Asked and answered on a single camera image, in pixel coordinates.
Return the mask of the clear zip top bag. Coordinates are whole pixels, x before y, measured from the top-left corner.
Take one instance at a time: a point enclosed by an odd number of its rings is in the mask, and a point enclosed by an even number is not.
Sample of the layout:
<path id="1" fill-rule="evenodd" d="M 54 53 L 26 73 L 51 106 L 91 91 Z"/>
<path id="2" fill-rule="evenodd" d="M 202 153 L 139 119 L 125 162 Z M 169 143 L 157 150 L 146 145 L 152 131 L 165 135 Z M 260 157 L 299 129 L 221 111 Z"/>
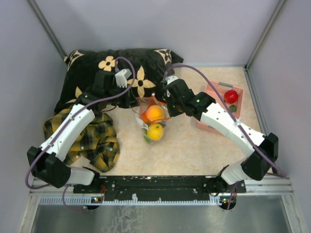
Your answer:
<path id="1" fill-rule="evenodd" d="M 137 107 L 133 107 L 136 122 L 142 130 L 142 136 L 146 143 L 154 144 L 159 142 L 167 127 L 168 121 L 171 119 L 168 113 L 167 105 L 155 98 L 139 97 L 136 98 Z"/>

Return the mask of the yellow lemon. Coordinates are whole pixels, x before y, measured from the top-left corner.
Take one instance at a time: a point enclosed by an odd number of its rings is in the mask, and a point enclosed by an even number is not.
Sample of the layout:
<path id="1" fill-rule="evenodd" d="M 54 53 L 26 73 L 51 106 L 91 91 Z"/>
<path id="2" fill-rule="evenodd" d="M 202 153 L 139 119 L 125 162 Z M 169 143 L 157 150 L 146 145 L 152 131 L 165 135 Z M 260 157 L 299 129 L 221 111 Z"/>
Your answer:
<path id="1" fill-rule="evenodd" d="M 153 123 L 148 127 L 147 136 L 154 141 L 160 140 L 164 135 L 163 126 L 159 123 Z"/>

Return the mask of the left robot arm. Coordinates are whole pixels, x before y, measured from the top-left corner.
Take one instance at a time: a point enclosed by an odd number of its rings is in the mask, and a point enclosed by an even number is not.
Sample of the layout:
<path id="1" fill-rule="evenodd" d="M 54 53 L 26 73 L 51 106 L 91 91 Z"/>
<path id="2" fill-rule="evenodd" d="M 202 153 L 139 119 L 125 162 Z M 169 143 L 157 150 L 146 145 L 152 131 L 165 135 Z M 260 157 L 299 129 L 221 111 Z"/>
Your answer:
<path id="1" fill-rule="evenodd" d="M 98 71 L 94 85 L 89 92 L 82 93 L 72 106 L 71 111 L 57 130 L 38 148 L 30 147 L 27 151 L 29 169 L 25 184 L 30 189 L 29 176 L 44 181 L 46 186 L 60 188 L 71 184 L 82 184 L 94 193 L 101 187 L 101 180 L 95 172 L 87 168 L 70 167 L 64 163 L 66 155 L 81 132 L 95 119 L 94 108 L 99 103 L 119 105 L 121 97 L 129 94 L 136 79 L 134 67 L 116 70 L 115 73 Z"/>

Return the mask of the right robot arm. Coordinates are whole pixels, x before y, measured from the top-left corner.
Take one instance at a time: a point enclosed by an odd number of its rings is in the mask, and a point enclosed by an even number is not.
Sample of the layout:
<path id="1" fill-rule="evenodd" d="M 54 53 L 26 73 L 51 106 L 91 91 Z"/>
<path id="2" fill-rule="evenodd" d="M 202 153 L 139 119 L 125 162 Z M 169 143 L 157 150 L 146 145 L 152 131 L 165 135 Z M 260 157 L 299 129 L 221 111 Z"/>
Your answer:
<path id="1" fill-rule="evenodd" d="M 194 94 L 186 82 L 176 76 L 169 76 L 163 83 L 163 98 L 171 117 L 186 114 L 196 118 L 234 142 L 246 156 L 244 160 L 225 166 L 207 183 L 213 193 L 228 192 L 234 183 L 246 179 L 262 180 L 278 158 L 275 134 L 264 135 L 233 120 L 212 96 L 205 92 Z"/>

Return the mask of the yellow-orange peach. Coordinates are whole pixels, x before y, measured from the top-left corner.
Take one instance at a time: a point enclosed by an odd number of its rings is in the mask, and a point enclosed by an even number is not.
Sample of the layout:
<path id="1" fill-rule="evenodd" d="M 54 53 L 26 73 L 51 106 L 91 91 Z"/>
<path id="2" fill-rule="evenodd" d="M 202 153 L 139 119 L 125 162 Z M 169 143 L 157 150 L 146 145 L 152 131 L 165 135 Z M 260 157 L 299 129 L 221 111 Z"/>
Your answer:
<path id="1" fill-rule="evenodd" d="M 147 109 L 146 116 L 152 122 L 163 119 L 165 117 L 165 112 L 161 106 L 152 105 Z"/>

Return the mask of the pink plastic basket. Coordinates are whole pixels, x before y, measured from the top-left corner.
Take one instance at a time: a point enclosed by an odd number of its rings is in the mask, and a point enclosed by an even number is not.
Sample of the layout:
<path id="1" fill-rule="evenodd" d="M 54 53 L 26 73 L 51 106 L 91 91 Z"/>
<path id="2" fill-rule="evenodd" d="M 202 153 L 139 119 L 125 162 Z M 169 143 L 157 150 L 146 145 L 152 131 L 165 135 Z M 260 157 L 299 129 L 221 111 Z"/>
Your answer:
<path id="1" fill-rule="evenodd" d="M 230 90 L 234 90 L 237 92 L 237 94 L 238 94 L 237 101 L 234 103 L 228 103 L 227 102 L 226 105 L 228 107 L 230 107 L 231 105 L 237 106 L 237 110 L 235 112 L 233 112 L 232 114 L 235 118 L 240 118 L 241 112 L 242 112 L 244 89 L 242 87 L 232 85 L 232 84 L 228 84 L 228 83 L 223 83 L 223 82 L 211 81 L 211 83 L 217 89 L 217 91 L 220 93 L 221 97 L 224 97 L 225 93 L 230 91 Z M 207 94 L 209 94 L 210 96 L 212 96 L 223 108 L 225 108 L 224 105 L 221 103 L 220 98 L 217 96 L 217 94 L 214 92 L 214 90 L 212 89 L 212 87 L 209 84 L 207 84 L 207 86 L 205 88 L 205 92 Z M 211 127 L 205 123 L 202 123 L 198 120 L 196 121 L 196 127 L 201 129 L 201 130 L 208 131 L 208 132 L 221 134 L 219 131 L 215 130 L 213 127 Z"/>

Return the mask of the black floral pillow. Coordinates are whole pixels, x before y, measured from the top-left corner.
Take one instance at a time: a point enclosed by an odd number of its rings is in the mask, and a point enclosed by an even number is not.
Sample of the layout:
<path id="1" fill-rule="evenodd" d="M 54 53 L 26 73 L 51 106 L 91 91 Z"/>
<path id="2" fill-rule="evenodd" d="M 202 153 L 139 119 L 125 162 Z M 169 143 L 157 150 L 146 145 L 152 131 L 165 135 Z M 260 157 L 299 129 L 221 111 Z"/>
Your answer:
<path id="1" fill-rule="evenodd" d="M 137 98 L 154 95 L 163 101 L 162 79 L 164 75 L 173 75 L 172 64 L 182 63 L 184 59 L 170 49 L 124 49 L 89 51 L 74 50 L 65 59 L 68 65 L 60 99 L 54 108 L 58 114 L 68 108 L 84 92 L 91 93 L 95 75 L 98 71 L 115 73 L 115 69 L 130 68 L 121 60 L 124 57 L 133 65 L 136 75 L 127 80 L 132 85 L 130 91 L 118 99 L 111 100 L 111 105 L 128 109 L 136 106 Z"/>

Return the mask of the green leaf fruit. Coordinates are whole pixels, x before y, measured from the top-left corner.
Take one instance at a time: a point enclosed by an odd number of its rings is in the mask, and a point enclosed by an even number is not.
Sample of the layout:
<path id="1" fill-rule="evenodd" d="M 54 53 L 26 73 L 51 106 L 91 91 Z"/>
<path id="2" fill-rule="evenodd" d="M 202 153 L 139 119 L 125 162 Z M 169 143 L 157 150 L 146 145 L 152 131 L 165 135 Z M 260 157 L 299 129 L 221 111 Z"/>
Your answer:
<path id="1" fill-rule="evenodd" d="M 143 138 L 147 143 L 151 143 L 151 139 L 148 136 L 144 135 Z"/>

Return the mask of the yellow plaid shirt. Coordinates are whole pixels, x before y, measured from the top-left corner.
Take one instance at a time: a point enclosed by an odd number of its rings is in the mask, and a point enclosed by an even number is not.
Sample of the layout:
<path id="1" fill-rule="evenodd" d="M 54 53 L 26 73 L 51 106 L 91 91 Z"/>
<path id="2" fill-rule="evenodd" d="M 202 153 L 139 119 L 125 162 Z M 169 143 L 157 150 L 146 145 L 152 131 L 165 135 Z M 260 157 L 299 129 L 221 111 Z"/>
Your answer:
<path id="1" fill-rule="evenodd" d="M 106 173 L 115 166 L 119 155 L 120 144 L 113 119 L 107 113 L 100 112 L 77 136 L 64 163 L 72 165 L 83 156 L 98 171 Z"/>

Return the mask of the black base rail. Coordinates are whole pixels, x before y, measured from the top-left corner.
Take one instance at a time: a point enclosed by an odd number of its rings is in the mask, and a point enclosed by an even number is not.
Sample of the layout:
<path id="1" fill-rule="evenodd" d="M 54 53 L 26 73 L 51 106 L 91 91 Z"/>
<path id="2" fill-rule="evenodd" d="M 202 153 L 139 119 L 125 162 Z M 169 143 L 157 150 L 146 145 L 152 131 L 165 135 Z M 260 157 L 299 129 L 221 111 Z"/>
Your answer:
<path id="1" fill-rule="evenodd" d="M 233 187 L 219 176 L 98 176 L 90 185 L 74 185 L 73 192 L 103 194 L 105 201 L 204 201 Z"/>

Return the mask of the loose green leaf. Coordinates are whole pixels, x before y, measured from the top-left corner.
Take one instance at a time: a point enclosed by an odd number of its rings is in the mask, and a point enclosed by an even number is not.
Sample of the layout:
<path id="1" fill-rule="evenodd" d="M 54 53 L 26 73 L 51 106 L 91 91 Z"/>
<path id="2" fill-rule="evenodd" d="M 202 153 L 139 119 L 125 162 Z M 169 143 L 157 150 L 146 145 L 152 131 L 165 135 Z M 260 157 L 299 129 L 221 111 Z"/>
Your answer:
<path id="1" fill-rule="evenodd" d="M 234 105 L 234 104 L 232 104 L 232 105 L 230 105 L 229 110 L 230 110 L 232 113 L 234 113 L 234 112 L 237 111 L 237 106 Z"/>

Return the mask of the red apple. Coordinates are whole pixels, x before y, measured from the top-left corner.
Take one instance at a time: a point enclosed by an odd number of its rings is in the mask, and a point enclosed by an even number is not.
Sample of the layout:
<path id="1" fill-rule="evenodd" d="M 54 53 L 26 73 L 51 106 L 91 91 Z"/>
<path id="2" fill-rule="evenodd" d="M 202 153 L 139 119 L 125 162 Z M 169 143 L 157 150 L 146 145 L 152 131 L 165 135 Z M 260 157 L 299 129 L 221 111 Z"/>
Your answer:
<path id="1" fill-rule="evenodd" d="M 233 104 L 237 102 L 239 99 L 239 95 L 235 90 L 229 90 L 224 94 L 224 100 L 227 103 Z"/>

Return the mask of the orange tangerine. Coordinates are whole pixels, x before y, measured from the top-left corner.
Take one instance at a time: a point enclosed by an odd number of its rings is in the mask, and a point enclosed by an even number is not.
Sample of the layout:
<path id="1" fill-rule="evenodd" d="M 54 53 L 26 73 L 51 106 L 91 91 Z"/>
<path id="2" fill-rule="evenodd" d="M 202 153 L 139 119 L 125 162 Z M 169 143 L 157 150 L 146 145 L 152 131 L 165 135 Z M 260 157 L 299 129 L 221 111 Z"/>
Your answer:
<path id="1" fill-rule="evenodd" d="M 143 120 L 144 123 L 149 123 L 149 119 L 146 116 L 146 113 L 144 112 L 143 114 L 141 114 L 141 119 Z"/>

